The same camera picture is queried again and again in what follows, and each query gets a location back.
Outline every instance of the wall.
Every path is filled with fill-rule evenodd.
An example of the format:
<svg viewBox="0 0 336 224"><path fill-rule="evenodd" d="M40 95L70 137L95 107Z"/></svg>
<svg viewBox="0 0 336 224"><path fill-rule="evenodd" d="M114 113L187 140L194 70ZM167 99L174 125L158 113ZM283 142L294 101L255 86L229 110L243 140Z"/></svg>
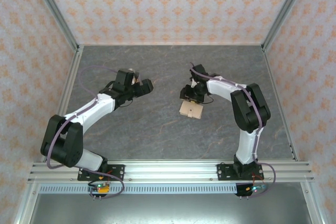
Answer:
<svg viewBox="0 0 336 224"><path fill-rule="evenodd" d="M56 0L80 44L261 44L285 0Z"/></svg>
<svg viewBox="0 0 336 224"><path fill-rule="evenodd" d="M336 220L336 0L297 0L267 57L299 156Z"/></svg>
<svg viewBox="0 0 336 224"><path fill-rule="evenodd" d="M0 223L13 223L73 52L43 0L0 0Z"/></svg>

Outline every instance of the gray marble floor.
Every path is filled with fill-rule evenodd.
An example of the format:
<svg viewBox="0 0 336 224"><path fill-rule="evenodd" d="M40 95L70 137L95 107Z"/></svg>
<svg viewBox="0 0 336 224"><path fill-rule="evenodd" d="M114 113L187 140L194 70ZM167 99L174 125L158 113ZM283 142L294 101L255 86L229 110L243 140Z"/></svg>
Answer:
<svg viewBox="0 0 336 224"><path fill-rule="evenodd" d="M152 93L134 99L94 124L84 136L86 149L108 159L232 159L238 148L239 128L230 102L213 96L202 118L179 114L180 90L189 83L189 62L201 63L208 73L218 73L238 83L260 85L271 110L259 142L258 157L292 158L285 128L258 46L85 46L79 70L89 65L113 69L133 68L154 84ZM98 92L115 74L90 69L84 84ZM92 99L75 84L68 112Z"/></svg>

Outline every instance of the black cable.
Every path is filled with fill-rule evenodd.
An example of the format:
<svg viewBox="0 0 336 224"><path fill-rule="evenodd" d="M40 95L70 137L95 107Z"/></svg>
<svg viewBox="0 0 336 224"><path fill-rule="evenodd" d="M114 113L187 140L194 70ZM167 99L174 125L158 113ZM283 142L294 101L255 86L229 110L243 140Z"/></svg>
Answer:
<svg viewBox="0 0 336 224"><path fill-rule="evenodd" d="M132 104L132 102L133 102L133 99L131 100L131 102L129 103L129 104L127 104L127 105L125 105L125 106L119 106L120 108L125 108L125 107L128 107L129 105L131 105Z"/></svg>
<svg viewBox="0 0 336 224"><path fill-rule="evenodd" d="M93 181L89 182L88 186L97 187L97 185L93 184L94 182L97 182L97 181L99 181L99 179L96 179L96 180L93 180Z"/></svg>
<svg viewBox="0 0 336 224"><path fill-rule="evenodd" d="M114 84L115 81L110 81L109 83L107 83L107 85L105 86L105 88L109 88L112 84Z"/></svg>
<svg viewBox="0 0 336 224"><path fill-rule="evenodd" d="M214 99L213 99L213 98L212 98L210 95L208 95L208 97L212 99L212 101L211 101L211 102L200 102L200 104L209 104L209 103L212 103L212 102L214 102Z"/></svg>

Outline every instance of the enclosure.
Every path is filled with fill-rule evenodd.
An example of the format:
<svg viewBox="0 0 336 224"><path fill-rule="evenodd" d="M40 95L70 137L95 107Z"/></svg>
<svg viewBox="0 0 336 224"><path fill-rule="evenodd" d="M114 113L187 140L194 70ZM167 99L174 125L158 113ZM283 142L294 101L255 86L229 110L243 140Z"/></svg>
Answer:
<svg viewBox="0 0 336 224"><path fill-rule="evenodd" d="M336 0L0 4L1 223L336 219ZM239 200L233 195L238 181L217 179L216 165L232 163L236 154L239 128L231 103L217 95L213 102L205 98L209 103L201 119L180 115L180 91L190 83L190 62L202 64L209 74L260 86L271 118L257 154L277 173L269 193ZM104 209L89 197L87 182L77 181L77 168L49 170L40 154L50 117L93 99L78 80L90 66L132 68L154 86L150 94L105 115L83 136L85 149L112 164L125 164L125 191L104 200ZM82 83L98 93L115 75L90 68ZM262 168L269 186L275 177ZM82 213L84 208L93 213ZM248 209L246 215L238 212L242 208Z"/></svg>

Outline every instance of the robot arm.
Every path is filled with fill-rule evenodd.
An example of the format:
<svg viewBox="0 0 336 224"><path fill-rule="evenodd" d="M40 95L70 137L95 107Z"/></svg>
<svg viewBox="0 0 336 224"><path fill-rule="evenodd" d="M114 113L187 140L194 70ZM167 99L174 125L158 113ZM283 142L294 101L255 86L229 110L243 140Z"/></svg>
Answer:
<svg viewBox="0 0 336 224"><path fill-rule="evenodd" d="M267 120L270 118L270 111L264 96L255 83L251 85L236 84L231 81L222 81L223 77L212 74L208 75L202 65L193 67L193 70L202 77L191 71L191 85L186 85L180 94L180 98L196 103L204 102L204 95L216 94L230 101L233 106L235 121L240 128L239 147L234 157L234 169L238 177L244 176L244 169L254 165L256 156L255 141L259 140ZM262 128L259 130L257 115L241 88L245 88L251 95L262 120Z"/></svg>
<svg viewBox="0 0 336 224"><path fill-rule="evenodd" d="M51 159L67 167L77 166L106 173L107 159L83 148L83 134L99 119L116 110L126 101L152 92L151 80L145 79L140 83L137 81L138 78L139 73L121 69L117 73L116 80L111 82L112 87L106 86L95 99L70 114L51 117L41 146L42 155L47 156L51 142L60 127L78 114L58 136L52 149Z"/></svg>
<svg viewBox="0 0 336 224"><path fill-rule="evenodd" d="M223 77L216 76L215 78L217 78L218 81L208 80L206 82L207 89L210 94L216 94L231 102L231 94L235 91L241 92L241 89L237 86L220 81L220 79ZM244 84L240 84L240 86L246 88L246 85ZM262 127L259 132L257 132L258 129L254 129L252 132L247 132L240 129L239 147L236 153L236 157L242 164L249 164L253 162L254 141L257 134L259 139L263 129L264 127Z"/></svg>

